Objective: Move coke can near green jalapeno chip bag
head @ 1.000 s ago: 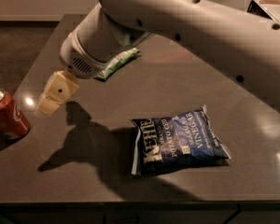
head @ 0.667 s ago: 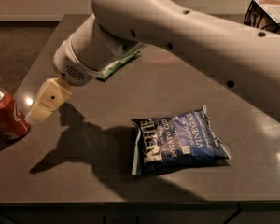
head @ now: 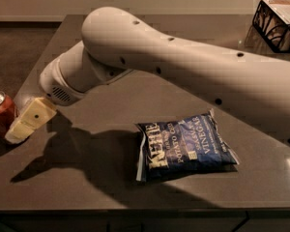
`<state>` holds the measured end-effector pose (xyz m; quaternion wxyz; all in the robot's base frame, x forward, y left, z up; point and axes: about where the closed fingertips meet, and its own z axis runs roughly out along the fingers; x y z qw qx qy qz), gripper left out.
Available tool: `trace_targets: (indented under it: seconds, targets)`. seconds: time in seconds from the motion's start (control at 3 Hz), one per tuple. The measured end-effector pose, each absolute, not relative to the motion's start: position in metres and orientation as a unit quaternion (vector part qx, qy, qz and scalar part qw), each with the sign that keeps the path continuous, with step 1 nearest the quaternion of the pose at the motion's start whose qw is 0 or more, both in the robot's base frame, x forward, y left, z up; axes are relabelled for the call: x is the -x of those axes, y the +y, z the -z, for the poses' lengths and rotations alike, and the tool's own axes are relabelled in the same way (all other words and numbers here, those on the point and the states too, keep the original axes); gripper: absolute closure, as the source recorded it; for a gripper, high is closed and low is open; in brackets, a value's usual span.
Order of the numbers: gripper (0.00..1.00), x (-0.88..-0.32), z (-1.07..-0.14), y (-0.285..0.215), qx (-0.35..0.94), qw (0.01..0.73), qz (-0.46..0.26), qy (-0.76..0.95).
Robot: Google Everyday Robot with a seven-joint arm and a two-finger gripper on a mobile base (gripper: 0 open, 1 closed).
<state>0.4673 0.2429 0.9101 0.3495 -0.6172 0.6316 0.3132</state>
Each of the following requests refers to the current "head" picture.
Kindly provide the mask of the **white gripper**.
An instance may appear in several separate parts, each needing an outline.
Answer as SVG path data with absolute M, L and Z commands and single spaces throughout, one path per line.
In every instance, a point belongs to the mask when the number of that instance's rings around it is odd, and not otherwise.
M 70 106 L 85 97 L 70 87 L 60 70 L 60 59 L 50 62 L 41 72 L 39 85 L 46 98 L 30 99 L 12 122 L 4 139 L 11 144 L 19 144 L 46 124 L 57 113 L 56 106 Z

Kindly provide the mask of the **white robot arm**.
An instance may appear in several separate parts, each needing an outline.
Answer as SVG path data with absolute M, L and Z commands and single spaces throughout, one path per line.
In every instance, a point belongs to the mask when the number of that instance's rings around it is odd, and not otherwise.
M 132 70 L 154 73 L 290 145 L 290 61 L 169 36 L 114 7 L 88 14 L 80 41 L 43 69 L 43 96 L 27 98 L 5 139 L 24 141 L 57 106 Z

